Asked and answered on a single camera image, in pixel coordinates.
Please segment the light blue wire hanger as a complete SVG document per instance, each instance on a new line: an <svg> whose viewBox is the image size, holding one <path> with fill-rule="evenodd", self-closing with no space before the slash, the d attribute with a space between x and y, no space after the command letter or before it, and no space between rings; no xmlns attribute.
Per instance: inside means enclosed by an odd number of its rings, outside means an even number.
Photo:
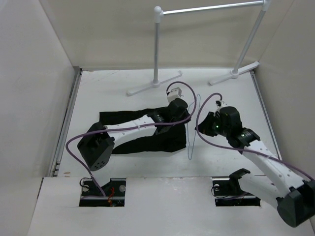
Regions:
<svg viewBox="0 0 315 236"><path fill-rule="evenodd" d="M198 111L200 110L200 103L201 103L201 95L198 93L196 96L196 103L197 103L197 108L196 108L196 112L198 113ZM188 106L188 111L191 112L192 109L194 108L195 102L192 102L189 106ZM195 131L195 123L193 122L193 124L191 125L189 123L186 123L186 137L187 137L187 157L188 160L191 161L192 157L193 157L193 150L194 150L194 144L195 144L195 140L196 140L196 131Z"/></svg>

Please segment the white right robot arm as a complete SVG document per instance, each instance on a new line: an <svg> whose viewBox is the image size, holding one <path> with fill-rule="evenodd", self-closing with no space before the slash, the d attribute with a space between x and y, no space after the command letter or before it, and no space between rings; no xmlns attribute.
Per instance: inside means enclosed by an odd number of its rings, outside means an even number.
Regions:
<svg viewBox="0 0 315 236"><path fill-rule="evenodd" d="M315 215L315 180L277 159L251 129L242 125L240 114L231 106L219 107L196 122L200 136L223 136L227 149L236 150L254 163L270 180L265 183L247 169L230 174L228 189L233 194L250 193L275 208L280 218L296 228Z"/></svg>

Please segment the black trousers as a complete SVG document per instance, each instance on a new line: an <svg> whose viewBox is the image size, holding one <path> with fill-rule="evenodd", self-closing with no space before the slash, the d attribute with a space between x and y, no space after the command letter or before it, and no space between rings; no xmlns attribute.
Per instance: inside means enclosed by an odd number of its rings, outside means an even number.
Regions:
<svg viewBox="0 0 315 236"><path fill-rule="evenodd" d="M165 113L166 107L144 109L138 111L113 111L100 112L99 121L102 125L116 125L140 118L153 111ZM140 137L135 140L115 145L113 154L131 154L139 152L176 152L186 147L186 128L185 125L178 124L170 127L168 132L157 135Z"/></svg>

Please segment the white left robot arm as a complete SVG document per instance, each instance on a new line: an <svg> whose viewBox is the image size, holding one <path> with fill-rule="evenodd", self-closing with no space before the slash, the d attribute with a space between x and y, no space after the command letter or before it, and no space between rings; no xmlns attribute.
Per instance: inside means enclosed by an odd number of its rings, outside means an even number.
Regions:
<svg viewBox="0 0 315 236"><path fill-rule="evenodd" d="M186 147L187 103L176 98L167 107L101 112L77 148L90 171L103 168L112 154L176 152Z"/></svg>

